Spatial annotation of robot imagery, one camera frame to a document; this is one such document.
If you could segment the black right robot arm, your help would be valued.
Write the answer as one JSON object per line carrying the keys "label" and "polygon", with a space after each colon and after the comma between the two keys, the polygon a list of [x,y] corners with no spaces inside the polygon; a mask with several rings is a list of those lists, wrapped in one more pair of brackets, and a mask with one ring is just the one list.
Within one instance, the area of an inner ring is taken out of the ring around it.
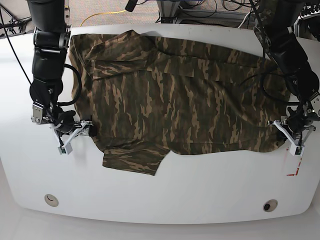
{"label": "black right robot arm", "polygon": [[[71,141],[77,136],[93,134],[91,120],[76,121],[74,110],[63,111],[81,96],[81,75],[66,57],[71,36],[71,27],[65,22],[66,7],[63,0],[29,0],[27,2],[35,24],[33,35],[34,55],[32,62],[33,82],[29,93],[33,100],[31,120],[38,125],[49,124],[58,142],[61,154],[72,152]],[[75,74],[76,92],[69,102],[59,102],[63,92],[62,76],[65,69]]]}

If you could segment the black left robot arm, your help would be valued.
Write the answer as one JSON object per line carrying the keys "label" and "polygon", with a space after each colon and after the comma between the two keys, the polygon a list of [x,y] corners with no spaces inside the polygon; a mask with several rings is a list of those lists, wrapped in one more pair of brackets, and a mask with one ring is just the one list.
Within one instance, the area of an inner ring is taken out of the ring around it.
{"label": "black left robot arm", "polygon": [[320,120],[320,80],[294,33],[294,24],[306,4],[306,0],[261,0],[251,5],[262,55],[277,64],[287,89],[298,99],[281,100],[289,115],[270,122],[290,141],[292,155],[303,154],[307,138],[316,129],[312,124]]}

